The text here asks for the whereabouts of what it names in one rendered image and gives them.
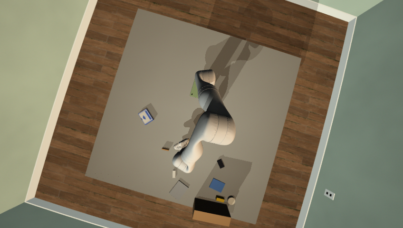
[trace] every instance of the small black box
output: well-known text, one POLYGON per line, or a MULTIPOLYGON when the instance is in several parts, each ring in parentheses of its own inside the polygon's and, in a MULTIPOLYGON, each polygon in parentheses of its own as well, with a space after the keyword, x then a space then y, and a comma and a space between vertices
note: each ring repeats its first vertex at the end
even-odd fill
POLYGON ((222 159, 218 160, 218 166, 221 168, 224 168, 224 163, 222 162, 222 159))

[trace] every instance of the sneaker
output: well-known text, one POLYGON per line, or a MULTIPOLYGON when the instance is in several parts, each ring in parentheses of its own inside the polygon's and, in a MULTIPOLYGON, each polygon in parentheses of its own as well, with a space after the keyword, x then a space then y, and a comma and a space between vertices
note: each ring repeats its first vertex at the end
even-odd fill
POLYGON ((181 150, 182 148, 185 148, 188 145, 188 143, 189 143, 189 139, 184 139, 184 140, 178 142, 177 144, 175 144, 173 146, 173 148, 175 150, 181 150))

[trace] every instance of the gray rug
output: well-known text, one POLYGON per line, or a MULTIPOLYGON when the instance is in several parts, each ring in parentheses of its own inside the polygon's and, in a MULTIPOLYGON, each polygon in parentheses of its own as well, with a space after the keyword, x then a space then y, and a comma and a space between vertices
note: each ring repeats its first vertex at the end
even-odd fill
POLYGON ((216 200, 219 195, 227 203, 233 195, 231 217, 255 224, 300 61, 139 9, 86 176, 189 207, 195 197, 216 200), (216 87, 235 121, 235 140, 227 146, 203 142, 194 170, 177 171, 173 178, 173 144, 191 136, 203 113, 190 96, 194 74, 203 69, 217 76, 216 87), (154 118, 147 125, 138 115, 144 108, 154 118), (209 187, 213 178, 225 183, 222 192, 209 187), (176 199, 170 191, 178 180, 188 188, 176 199))

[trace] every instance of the teal wall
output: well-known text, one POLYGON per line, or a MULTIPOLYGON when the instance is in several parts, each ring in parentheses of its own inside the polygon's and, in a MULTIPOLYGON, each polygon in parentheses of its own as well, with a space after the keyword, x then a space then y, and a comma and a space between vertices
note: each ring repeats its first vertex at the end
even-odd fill
POLYGON ((25 201, 50 111, 88 0, 0 7, 0 213, 25 201))
POLYGON ((402 10, 384 0, 357 18, 305 228, 403 226, 402 10))
POLYGON ((360 16, 365 11, 374 7, 376 4, 383 0, 311 0, 325 6, 332 7, 336 10, 351 14, 353 16, 360 16))
POLYGON ((0 214, 4 228, 99 228, 99 226, 22 203, 0 214))

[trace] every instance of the wall socket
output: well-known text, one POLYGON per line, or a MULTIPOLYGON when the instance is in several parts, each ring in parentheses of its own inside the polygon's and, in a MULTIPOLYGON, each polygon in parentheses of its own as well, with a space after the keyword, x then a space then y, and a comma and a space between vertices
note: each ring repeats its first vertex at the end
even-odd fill
POLYGON ((325 196, 327 196, 331 200, 335 199, 335 194, 327 189, 325 189, 325 196))

